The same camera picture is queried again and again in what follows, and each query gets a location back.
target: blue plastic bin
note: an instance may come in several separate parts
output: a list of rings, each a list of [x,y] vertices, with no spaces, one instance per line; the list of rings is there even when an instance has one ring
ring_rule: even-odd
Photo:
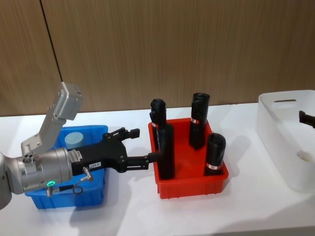
[[[62,128],[55,146],[55,148],[65,147],[64,138],[67,134],[72,132],[80,132],[84,136],[84,144],[94,144],[102,140],[102,134],[107,133],[108,128],[106,125],[87,125],[87,126],[74,126]],[[94,180],[92,182],[85,181],[79,184],[83,188],[83,193],[75,195],[72,189],[55,193],[52,197],[46,196],[46,189],[39,189],[25,193],[26,196],[32,198],[35,206],[38,209],[58,208],[58,207],[85,207],[96,206],[102,204],[104,200],[104,187],[106,169],[93,171],[92,175]],[[71,181],[55,184],[54,188],[75,184],[84,175],[74,176]]]

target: red label band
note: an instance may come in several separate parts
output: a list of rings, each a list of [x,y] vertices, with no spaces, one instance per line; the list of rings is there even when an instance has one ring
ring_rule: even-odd
[[[198,121],[197,119],[190,118],[190,120],[191,120],[192,123],[195,123],[195,124],[199,124],[200,123],[200,121]]]
[[[211,170],[219,170],[219,169],[221,169],[221,166],[212,166],[212,165],[210,165],[208,163],[206,163],[206,167],[208,167]]]

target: red plastic bin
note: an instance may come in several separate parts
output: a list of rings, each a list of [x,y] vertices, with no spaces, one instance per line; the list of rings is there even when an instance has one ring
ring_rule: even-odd
[[[189,145],[190,118],[171,119],[167,123],[174,126],[175,178],[170,180],[160,179],[158,164],[154,163],[157,193],[159,193],[160,198],[170,199],[222,192],[223,182],[228,178],[227,168],[223,163],[221,175],[204,175],[207,148],[204,146],[202,149],[194,150]],[[154,144],[152,123],[149,123],[148,126],[151,149],[152,151],[158,151]],[[211,133],[211,128],[207,122],[206,137]]]

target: black cylinder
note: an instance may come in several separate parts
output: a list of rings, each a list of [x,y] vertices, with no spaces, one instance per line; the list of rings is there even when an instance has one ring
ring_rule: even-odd
[[[210,95],[195,93],[191,103],[191,121],[189,128],[189,144],[194,149],[205,145],[205,126],[209,108]]]
[[[225,146],[226,141],[221,134],[212,133],[208,136],[205,175],[211,176],[222,173]]]
[[[160,179],[175,177],[174,127],[166,124],[157,129],[160,158],[157,161]]]
[[[158,149],[157,127],[164,127],[166,124],[166,104],[162,99],[153,99],[151,102],[150,118],[153,126],[154,145]]]

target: wooden wall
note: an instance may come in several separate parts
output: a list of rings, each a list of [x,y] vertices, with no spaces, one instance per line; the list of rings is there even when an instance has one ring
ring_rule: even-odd
[[[164,99],[168,107],[189,106],[197,91],[209,93],[214,105],[256,102],[264,92],[315,89],[313,0],[42,3],[62,78],[78,84],[84,94],[82,111],[149,108],[153,98]],[[38,5],[33,7],[39,13],[28,21],[36,21],[36,27],[21,26],[16,34],[45,31],[43,20],[38,20]],[[15,19],[11,13],[6,17]],[[58,78],[47,34],[41,37],[41,44],[33,48],[36,52],[32,51],[39,63],[30,68],[37,71],[31,76],[35,88],[41,85],[38,81],[54,85]],[[25,60],[34,59],[25,56]],[[6,71],[17,73],[5,81],[18,87],[11,88],[11,93],[20,93],[25,83],[19,83],[29,77],[25,76],[29,71],[20,65],[8,65]],[[16,113],[41,113],[41,106],[50,103],[27,99],[36,109],[25,110],[19,104],[26,99],[15,97]],[[2,115],[12,113],[6,109]]]
[[[0,0],[0,116],[44,114],[58,91],[38,0]]]

